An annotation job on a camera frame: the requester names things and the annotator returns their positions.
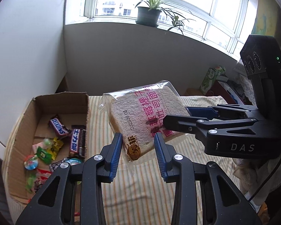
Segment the black candy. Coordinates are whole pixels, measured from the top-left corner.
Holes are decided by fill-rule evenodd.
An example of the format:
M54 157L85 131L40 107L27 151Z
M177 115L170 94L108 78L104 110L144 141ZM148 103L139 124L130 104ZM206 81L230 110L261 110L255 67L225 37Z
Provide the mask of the black candy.
M66 162L67 160L68 160L68 158L66 157L60 161L49 164L50 172L53 173L62 163Z

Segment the packaged sliced bread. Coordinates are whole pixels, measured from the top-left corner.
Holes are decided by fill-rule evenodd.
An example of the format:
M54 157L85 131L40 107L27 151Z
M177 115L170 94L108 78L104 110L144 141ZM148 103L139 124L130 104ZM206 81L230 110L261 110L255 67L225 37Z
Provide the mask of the packaged sliced bread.
M173 146L186 139L185 133L163 125L167 115L189 115L169 81L104 93L99 109L107 113L112 131L123 136L123 159L131 175L137 165L154 158L156 133L161 133L164 141Z

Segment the green lid jelly cup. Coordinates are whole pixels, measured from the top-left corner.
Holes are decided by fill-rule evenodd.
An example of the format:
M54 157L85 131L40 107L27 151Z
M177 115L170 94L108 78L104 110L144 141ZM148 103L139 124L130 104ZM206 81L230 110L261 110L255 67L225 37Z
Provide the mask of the green lid jelly cup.
M82 164L83 161L80 160L79 158L66 158L65 159L65 162L69 163L71 166L74 166L74 165L79 165L79 164Z

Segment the cardboard box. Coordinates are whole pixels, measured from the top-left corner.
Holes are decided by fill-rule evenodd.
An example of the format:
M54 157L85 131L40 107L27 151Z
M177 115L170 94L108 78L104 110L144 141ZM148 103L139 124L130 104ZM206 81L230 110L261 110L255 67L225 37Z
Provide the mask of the cardboard box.
M2 175L6 194L26 205L32 194L26 189L27 170L24 160L33 153L32 146L56 135L49 125L58 115L67 127L87 125L90 116L89 96L84 92L62 92L33 98L14 127L5 149Z

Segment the pink wrapped candy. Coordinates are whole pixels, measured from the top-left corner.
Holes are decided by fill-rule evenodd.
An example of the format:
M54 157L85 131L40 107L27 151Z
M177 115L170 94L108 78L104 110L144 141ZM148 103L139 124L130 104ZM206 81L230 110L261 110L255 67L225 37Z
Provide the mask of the pink wrapped candy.
M37 154L37 149L38 148L41 148L41 149L45 150L46 146L44 145L43 142L39 142L37 144L32 145L32 151L33 151L34 154Z

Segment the window frame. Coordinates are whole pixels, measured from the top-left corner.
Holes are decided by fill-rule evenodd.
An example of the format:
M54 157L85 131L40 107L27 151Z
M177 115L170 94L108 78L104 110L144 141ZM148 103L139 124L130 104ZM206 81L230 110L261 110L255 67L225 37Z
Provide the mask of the window frame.
M258 0L161 0L161 29L206 43L234 59L249 35ZM80 14L89 19L131 20L149 0L81 0Z

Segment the striped tablecloth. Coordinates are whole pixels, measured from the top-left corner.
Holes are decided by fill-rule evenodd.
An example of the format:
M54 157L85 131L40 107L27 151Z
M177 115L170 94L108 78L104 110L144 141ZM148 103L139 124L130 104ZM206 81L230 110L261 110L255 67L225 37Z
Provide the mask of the striped tablecloth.
M89 98L89 115L82 115L81 122L89 124L88 155L98 154L113 139L106 111L99 109L101 98ZM26 190L27 171L24 160L31 153L32 145L40 142L35 132L42 113L36 100L32 100L15 124L6 144L2 174L11 218L16 221L32 194ZM228 177L239 185L234 176L232 159L206 155L203 144L193 135L183 135L171 141L176 151L196 163L216 162ZM108 224L170 224L175 185L167 184L160 176L154 151L145 160L134 164L131 174L128 165L120 160L117 176L110 184L102 185L106 222Z

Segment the Snickers bar brown wrapper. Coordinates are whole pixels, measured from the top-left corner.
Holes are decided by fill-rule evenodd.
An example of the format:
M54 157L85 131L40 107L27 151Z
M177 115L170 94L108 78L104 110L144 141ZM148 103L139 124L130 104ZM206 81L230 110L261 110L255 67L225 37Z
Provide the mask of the Snickers bar brown wrapper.
M49 126L52 127L58 139L68 137L71 133L71 130L62 123L58 114L50 118Z

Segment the yellow candy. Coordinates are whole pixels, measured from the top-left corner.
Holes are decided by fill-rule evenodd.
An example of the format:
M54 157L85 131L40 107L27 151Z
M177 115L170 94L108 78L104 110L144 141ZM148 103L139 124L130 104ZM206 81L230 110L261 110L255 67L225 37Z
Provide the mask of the yellow candy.
M52 142L51 148L47 149L47 152L51 155L52 160L54 161L61 149L64 145L63 141L55 137Z

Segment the potted spider plant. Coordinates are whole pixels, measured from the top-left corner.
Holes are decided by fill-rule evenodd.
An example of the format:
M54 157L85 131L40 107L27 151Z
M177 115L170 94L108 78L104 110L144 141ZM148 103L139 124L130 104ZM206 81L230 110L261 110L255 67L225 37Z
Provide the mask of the potted spider plant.
M165 14L166 18L170 19L171 26L167 31L177 29L184 35L184 21L192 21L192 18L186 18L183 14L171 9L164 8L162 4L165 4L164 0L140 0L135 8L138 9L138 16L136 24L149 27L158 27L157 22L161 13Z

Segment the Chinese Snickers bar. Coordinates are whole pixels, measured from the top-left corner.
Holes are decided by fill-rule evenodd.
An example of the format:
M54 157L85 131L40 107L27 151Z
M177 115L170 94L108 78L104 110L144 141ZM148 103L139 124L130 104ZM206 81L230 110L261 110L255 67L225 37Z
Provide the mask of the Chinese Snickers bar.
M70 136L69 156L71 158L85 159L86 126L72 125Z

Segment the red white snack packet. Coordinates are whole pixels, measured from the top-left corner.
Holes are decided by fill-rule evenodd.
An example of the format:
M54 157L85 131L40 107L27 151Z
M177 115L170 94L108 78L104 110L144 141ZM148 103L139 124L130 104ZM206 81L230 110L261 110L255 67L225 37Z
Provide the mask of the red white snack packet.
M29 173L26 180L26 190L30 194L36 193L47 181L51 175L51 171L43 170L40 168L34 169Z

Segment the small colourful jelly cup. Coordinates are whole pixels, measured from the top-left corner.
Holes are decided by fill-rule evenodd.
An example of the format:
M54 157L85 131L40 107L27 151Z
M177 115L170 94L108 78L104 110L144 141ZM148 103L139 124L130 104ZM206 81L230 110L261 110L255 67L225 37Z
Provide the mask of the small colourful jelly cup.
M38 167L38 157L37 155L29 155L24 160L24 167L26 170L34 170Z

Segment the light green clear-wrapped candy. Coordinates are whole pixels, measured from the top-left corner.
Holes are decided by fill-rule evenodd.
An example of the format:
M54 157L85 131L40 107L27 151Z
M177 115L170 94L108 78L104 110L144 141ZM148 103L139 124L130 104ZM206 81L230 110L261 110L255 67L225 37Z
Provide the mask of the light green clear-wrapped candy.
M52 147L52 144L53 144L52 141L48 138L44 138L41 143L42 143L43 149L50 149Z

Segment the green carton box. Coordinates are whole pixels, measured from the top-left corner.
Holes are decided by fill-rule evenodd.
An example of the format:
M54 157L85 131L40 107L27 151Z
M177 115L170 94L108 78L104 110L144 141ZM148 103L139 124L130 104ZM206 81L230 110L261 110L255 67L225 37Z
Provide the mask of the green carton box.
M205 95L213 86L217 77L225 74L225 72L226 69L224 66L210 67L199 87L200 92Z

